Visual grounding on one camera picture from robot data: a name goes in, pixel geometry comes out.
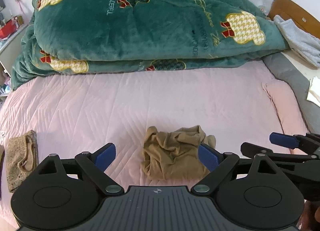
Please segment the person's right hand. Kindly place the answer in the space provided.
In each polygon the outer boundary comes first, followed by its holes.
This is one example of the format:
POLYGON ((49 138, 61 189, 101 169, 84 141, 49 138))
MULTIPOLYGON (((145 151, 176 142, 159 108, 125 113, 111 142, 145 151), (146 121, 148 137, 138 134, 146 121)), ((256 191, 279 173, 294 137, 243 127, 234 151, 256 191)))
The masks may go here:
POLYGON ((319 207, 306 201, 304 210, 299 220, 300 230, 319 231, 319 207))

